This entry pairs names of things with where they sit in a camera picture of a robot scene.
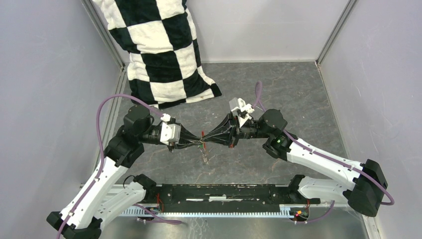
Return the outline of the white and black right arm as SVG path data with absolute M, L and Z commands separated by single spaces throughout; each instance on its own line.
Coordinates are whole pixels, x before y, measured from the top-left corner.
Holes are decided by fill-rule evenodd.
M 269 109 L 258 119 L 229 113 L 203 142 L 234 147 L 241 139 L 264 138 L 263 149 L 271 157 L 310 168 L 326 179 L 296 176 L 288 188 L 291 202 L 327 199 L 346 202 L 352 209 L 375 217 L 381 205 L 393 205 L 388 183 L 380 164 L 367 159 L 362 163 L 320 150 L 286 131 L 287 121 L 276 109 Z

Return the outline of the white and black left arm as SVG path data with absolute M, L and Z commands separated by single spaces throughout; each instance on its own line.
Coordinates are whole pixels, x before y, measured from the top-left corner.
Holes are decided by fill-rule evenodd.
M 200 145 L 201 139 L 169 115 L 154 125 L 148 108 L 132 106 L 123 125 L 109 141 L 95 171 L 77 196 L 61 211 L 51 212 L 46 221 L 66 239 L 98 239 L 104 228 L 133 204 L 156 198 L 156 183 L 141 174 L 111 199 L 105 196 L 144 152 L 144 144 L 164 145 L 170 152 Z

